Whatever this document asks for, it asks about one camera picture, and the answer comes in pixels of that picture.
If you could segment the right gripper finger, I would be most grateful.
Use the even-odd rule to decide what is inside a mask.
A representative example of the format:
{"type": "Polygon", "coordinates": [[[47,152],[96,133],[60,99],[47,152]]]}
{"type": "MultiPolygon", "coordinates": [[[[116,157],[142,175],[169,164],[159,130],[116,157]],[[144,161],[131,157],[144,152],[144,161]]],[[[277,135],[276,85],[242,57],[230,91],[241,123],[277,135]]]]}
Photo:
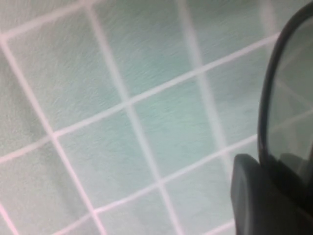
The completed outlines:
{"type": "Polygon", "coordinates": [[[311,235],[313,216],[250,155],[235,156],[231,202],[238,235],[311,235]]]}

